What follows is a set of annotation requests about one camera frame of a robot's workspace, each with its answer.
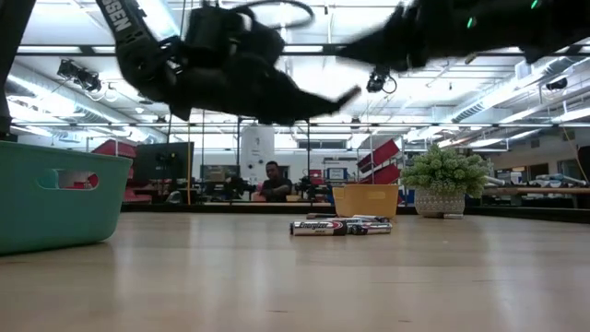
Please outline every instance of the person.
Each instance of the person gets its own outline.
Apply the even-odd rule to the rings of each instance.
[[[266,198],[268,203],[286,203],[293,183],[283,177],[276,161],[269,161],[266,164],[266,176],[268,180],[262,184],[260,196]]]

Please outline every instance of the green plant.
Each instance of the green plant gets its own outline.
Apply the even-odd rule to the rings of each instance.
[[[442,196],[481,197],[487,183],[488,163],[478,155],[466,157],[454,149],[432,145],[412,161],[413,165],[402,171],[402,184],[408,187],[429,189]]]

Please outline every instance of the potted plant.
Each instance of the potted plant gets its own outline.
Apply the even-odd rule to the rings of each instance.
[[[402,171],[402,184],[416,189],[417,212],[427,218],[463,214],[465,194],[481,197],[488,163],[478,155],[466,157],[452,148],[432,145]]]

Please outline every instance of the ceiling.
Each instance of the ceiling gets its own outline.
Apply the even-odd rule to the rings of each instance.
[[[232,7],[246,1],[221,1],[221,5]],[[331,0],[331,1],[302,1],[312,6],[315,13],[314,23],[306,28],[281,31],[288,44],[327,44],[343,43],[355,35],[383,24],[397,4],[395,0]],[[183,0],[139,0],[146,9],[147,23],[161,36],[185,31],[190,9],[196,7],[198,1]],[[301,11],[291,6],[264,6],[256,8],[256,15],[263,23],[273,24],[296,19],[302,15]],[[34,7],[29,25],[25,32],[21,54],[16,63],[30,70],[32,75],[49,78],[63,87],[56,89],[73,89],[83,93],[82,89],[70,82],[64,82],[57,76],[57,68],[62,59],[73,60],[77,65],[97,72],[102,82],[110,83],[112,90],[101,95],[88,97],[101,104],[101,108],[108,108],[122,115],[122,119],[143,123],[152,123],[159,116],[168,114],[165,104],[142,105],[142,98],[134,88],[121,77],[116,59],[112,56],[63,56],[47,54],[47,50],[55,45],[113,45],[111,33],[105,28],[107,25],[100,14],[95,1],[89,0],[38,0]],[[43,55],[35,55],[35,45],[45,46]],[[476,57],[470,63],[465,59],[446,59],[432,61],[427,67],[406,74],[393,74],[397,83],[397,90],[393,94],[368,93],[362,95],[347,106],[340,114],[330,118],[316,119],[316,122],[342,123],[349,122],[352,116],[360,117],[362,122],[368,123],[443,123],[445,117],[456,113],[462,105],[468,106],[471,101],[495,90],[514,76],[514,66],[523,61],[521,57],[495,56]],[[290,73],[301,89],[313,91],[320,95],[334,98],[345,90],[359,85],[365,87],[372,68],[362,65],[343,64],[334,56],[288,56],[279,60],[277,67],[291,68]],[[570,87],[575,84],[576,89],[585,86],[587,65],[579,65],[567,76],[574,76]],[[501,102],[491,105],[493,109],[505,111],[504,118],[543,102],[543,97],[552,98],[550,91],[533,89],[520,90]],[[199,121],[203,121],[201,111],[194,110]],[[486,112],[489,116],[479,116],[480,123],[499,122],[498,116]],[[234,116],[227,114],[206,112],[205,121],[214,123],[235,122]],[[217,126],[209,130],[214,133],[233,133],[236,128]],[[165,132],[168,128],[154,128]],[[343,127],[329,129],[327,126],[312,127],[317,137],[322,134],[330,135],[341,132]],[[418,132],[419,128],[408,127],[383,128],[381,134],[399,134],[410,131]],[[187,128],[174,127],[173,134],[186,134]]]

